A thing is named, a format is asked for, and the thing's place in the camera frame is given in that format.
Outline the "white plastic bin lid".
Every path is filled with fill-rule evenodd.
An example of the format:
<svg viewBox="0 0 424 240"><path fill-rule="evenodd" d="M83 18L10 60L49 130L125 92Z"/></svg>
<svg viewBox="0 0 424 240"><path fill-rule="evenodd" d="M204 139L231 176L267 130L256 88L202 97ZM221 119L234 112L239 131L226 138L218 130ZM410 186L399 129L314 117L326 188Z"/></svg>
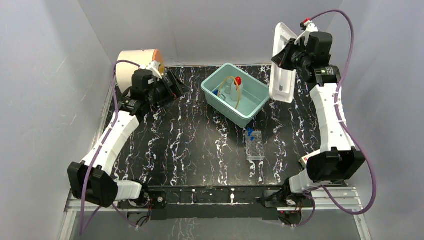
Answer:
<svg viewBox="0 0 424 240"><path fill-rule="evenodd" d="M291 103L294 99L296 70L290 60L290 51L294 49L297 35L284 23L275 27L269 96L272 100Z"/></svg>

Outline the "white wash bottle red cap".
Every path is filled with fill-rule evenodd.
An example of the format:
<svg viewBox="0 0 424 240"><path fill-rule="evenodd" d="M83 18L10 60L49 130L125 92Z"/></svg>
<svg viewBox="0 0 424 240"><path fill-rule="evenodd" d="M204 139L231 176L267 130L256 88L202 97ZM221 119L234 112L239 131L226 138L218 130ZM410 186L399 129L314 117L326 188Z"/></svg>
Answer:
<svg viewBox="0 0 424 240"><path fill-rule="evenodd" d="M235 78L235 81L237 83L234 82L233 85L231 86L230 99L232 101L238 102L239 96L241 96L243 92L243 82L240 76L237 76Z"/></svg>

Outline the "clear acrylic test tube rack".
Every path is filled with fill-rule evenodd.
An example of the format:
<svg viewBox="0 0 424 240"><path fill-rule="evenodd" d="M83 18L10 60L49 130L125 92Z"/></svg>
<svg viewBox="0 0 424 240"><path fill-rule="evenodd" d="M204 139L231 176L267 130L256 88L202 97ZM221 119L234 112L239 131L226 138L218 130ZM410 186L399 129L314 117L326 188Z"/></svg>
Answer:
<svg viewBox="0 0 424 240"><path fill-rule="evenodd" d="M263 161L265 159L265 150L262 132L253 130L253 132L249 134L246 129L244 140L246 159L248 161Z"/></svg>

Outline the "small clear glass jar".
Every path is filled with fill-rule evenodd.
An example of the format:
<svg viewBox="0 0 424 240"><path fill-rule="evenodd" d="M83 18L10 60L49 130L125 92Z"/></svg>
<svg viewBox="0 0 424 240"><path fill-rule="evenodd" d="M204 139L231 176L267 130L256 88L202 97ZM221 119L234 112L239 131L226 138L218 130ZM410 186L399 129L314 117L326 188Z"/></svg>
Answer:
<svg viewBox="0 0 424 240"><path fill-rule="evenodd" d="M232 88L232 84L234 83L234 80L232 79L232 78L228 78L226 81L225 81L225 85L224 85L224 92L227 94L227 95L230 95L231 94L231 88Z"/></svg>

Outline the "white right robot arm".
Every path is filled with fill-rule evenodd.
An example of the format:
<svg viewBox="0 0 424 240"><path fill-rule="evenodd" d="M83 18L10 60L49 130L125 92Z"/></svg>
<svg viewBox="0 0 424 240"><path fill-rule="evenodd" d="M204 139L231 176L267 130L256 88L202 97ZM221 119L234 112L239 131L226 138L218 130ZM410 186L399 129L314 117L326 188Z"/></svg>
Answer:
<svg viewBox="0 0 424 240"><path fill-rule="evenodd" d="M281 188L282 202L295 207L305 191L320 185L349 180L365 162L363 153L345 130L342 113L340 70L330 64L333 37L315 31L298 39L290 39L283 50L280 67L296 70L311 86L320 130L319 153L310 156L299 174L285 180Z"/></svg>

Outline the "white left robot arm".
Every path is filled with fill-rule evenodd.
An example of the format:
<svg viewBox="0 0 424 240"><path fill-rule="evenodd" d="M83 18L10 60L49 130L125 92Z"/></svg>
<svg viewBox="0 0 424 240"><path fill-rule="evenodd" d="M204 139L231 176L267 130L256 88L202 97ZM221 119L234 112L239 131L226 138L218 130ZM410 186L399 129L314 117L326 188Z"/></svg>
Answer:
<svg viewBox="0 0 424 240"><path fill-rule="evenodd" d="M259 204L298 167L288 154L293 109L269 96L271 70L248 74L167 67L160 50L124 50L112 69L114 113L91 151L67 170L83 203L129 203L158 211L173 205Z"/></svg>

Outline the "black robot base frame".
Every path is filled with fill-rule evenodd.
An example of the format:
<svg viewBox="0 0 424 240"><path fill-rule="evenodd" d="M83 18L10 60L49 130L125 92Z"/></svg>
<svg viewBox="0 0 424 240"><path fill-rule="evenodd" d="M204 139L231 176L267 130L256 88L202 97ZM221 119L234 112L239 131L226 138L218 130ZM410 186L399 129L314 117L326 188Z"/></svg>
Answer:
<svg viewBox="0 0 424 240"><path fill-rule="evenodd" d="M150 186L141 195L142 202L121 201L118 207L135 213L151 210L153 221L260 218L294 225L313 206L305 196L285 200L279 185Z"/></svg>

